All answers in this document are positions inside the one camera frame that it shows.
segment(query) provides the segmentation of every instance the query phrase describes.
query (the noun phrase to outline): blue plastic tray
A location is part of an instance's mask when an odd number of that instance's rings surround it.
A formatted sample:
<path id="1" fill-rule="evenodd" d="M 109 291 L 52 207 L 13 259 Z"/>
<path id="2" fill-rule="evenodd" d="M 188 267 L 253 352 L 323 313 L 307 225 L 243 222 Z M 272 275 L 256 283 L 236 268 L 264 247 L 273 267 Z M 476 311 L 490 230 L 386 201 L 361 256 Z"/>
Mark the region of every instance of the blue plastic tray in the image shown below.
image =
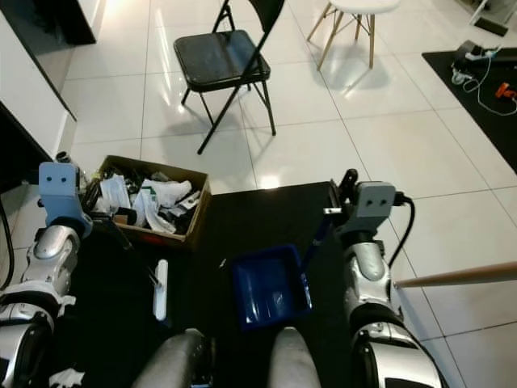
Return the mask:
<path id="1" fill-rule="evenodd" d="M 242 330 L 268 326 L 311 311 L 309 284 L 293 245 L 240 257 L 231 268 Z"/>

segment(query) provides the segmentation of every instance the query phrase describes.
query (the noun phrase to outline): black cable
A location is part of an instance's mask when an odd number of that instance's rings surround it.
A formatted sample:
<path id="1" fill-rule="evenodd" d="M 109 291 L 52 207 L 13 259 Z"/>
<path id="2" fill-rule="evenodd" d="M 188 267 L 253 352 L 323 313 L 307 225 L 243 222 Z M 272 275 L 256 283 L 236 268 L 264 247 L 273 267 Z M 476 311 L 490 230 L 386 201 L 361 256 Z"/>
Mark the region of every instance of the black cable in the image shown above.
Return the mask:
<path id="1" fill-rule="evenodd" d="M 406 232 L 404 232 L 404 235 L 401 238 L 401 241 L 398 243 L 398 247 L 393 253 L 393 256 L 391 256 L 391 259 L 388 262 L 388 266 L 391 268 L 393 266 L 393 263 L 395 262 L 395 259 L 397 258 L 397 255 L 400 253 L 401 249 L 404 247 L 404 244 L 406 243 L 406 240 L 408 236 L 410 235 L 411 228 L 413 228 L 413 222 L 414 222 L 414 215 L 416 213 L 416 209 L 414 208 L 414 203 L 411 198 L 408 198 L 407 196 L 401 195 L 401 205 L 408 204 L 410 206 L 410 221 L 407 224 Z"/>
<path id="2" fill-rule="evenodd" d="M 13 240 L 11 239 L 11 228 L 9 227 L 9 220 L 7 219 L 6 210 L 3 208 L 1 198 L 0 216 L 2 217 L 2 224 L 6 234 L 7 249 L 9 250 L 9 271 L 7 272 L 6 281 L 4 281 L 2 287 L 0 287 L 0 291 L 3 291 L 10 284 L 11 280 L 13 280 L 13 275 L 15 273 L 15 249 L 13 248 Z"/>

